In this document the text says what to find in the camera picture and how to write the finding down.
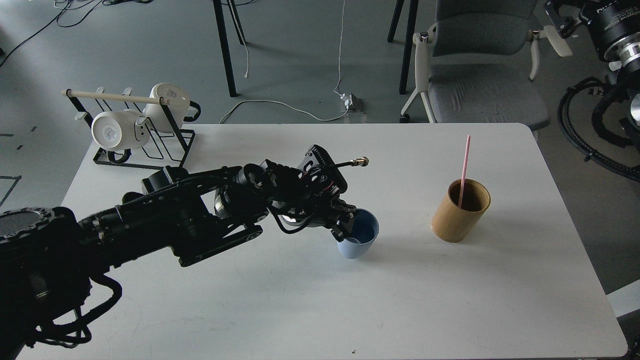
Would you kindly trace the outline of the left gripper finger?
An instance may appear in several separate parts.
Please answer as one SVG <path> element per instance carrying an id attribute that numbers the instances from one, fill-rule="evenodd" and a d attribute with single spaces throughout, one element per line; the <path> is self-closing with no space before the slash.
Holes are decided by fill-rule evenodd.
<path id="1" fill-rule="evenodd" d="M 332 223 L 353 224 L 358 214 L 355 205 L 346 203 L 343 199 L 332 199 Z"/>
<path id="2" fill-rule="evenodd" d="M 330 225 L 330 233 L 333 235 L 334 239 L 338 243 L 341 243 L 344 240 L 351 238 L 353 236 L 353 232 L 354 232 L 353 219 L 348 219 L 345 221 L 338 219 L 337 221 L 334 221 L 334 223 Z"/>

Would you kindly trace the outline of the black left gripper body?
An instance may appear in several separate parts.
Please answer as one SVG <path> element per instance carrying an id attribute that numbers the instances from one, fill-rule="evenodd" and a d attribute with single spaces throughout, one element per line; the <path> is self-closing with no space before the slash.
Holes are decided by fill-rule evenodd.
<path id="1" fill-rule="evenodd" d="M 261 162 L 260 191 L 281 230 L 286 234 L 307 227 L 330 230 L 332 199 L 341 199 L 348 188 L 339 169 L 350 164 L 334 162 L 319 145 L 312 145 L 297 167 L 269 159 Z"/>

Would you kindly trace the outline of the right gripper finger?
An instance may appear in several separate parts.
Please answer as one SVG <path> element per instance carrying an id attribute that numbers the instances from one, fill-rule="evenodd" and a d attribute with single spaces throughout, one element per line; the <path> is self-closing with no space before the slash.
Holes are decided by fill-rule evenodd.
<path id="1" fill-rule="evenodd" d="M 560 38 L 569 38 L 582 25 L 584 5 L 585 0 L 544 0 L 544 11 Z"/>

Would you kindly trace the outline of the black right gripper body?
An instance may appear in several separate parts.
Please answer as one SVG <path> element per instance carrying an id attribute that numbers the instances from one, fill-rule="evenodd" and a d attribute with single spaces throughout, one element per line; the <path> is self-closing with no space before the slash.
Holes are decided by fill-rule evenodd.
<path id="1" fill-rule="evenodd" d="M 582 7 L 582 20 L 601 61 L 639 60 L 638 0 L 588 0 Z"/>

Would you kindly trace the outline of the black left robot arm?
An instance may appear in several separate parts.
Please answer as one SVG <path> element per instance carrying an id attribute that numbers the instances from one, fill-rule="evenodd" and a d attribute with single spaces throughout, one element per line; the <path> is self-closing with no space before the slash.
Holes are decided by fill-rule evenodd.
<path id="1" fill-rule="evenodd" d="M 66 207 L 25 207 L 1 214 L 1 358 L 13 360 L 36 343 L 74 348 L 89 342 L 89 324 L 112 309 L 122 287 L 112 268 L 164 248 L 181 267 L 235 248 L 263 233 L 272 215 L 279 229 L 355 236 L 361 210 L 343 201 L 341 167 L 313 145 L 297 167 L 261 164 L 189 173 L 166 166 L 142 180 L 144 193 L 76 219 Z"/>

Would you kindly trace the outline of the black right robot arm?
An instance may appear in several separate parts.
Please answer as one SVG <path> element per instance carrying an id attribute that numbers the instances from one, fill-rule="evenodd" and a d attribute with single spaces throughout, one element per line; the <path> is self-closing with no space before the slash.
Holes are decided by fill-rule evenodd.
<path id="1" fill-rule="evenodd" d="M 587 28 L 590 39 L 602 62 L 608 64 L 606 81 L 588 77 L 567 89 L 558 105 L 557 117 L 561 130 L 569 142 L 604 169 L 633 182 L 640 180 L 639 167 L 630 167 L 611 159 L 590 146 L 575 130 L 570 120 L 570 102 L 580 92 L 600 91 L 601 100 L 595 105 L 590 124 L 599 138 L 617 146 L 639 147 L 639 74 L 640 74 L 640 5 L 637 0 L 546 0 L 544 10 L 550 18 L 540 35 L 545 35 L 561 57 L 572 55 L 566 39 L 581 25 Z M 609 130 L 604 115 L 610 105 L 628 101 L 628 116 L 620 120 L 624 135 Z"/>

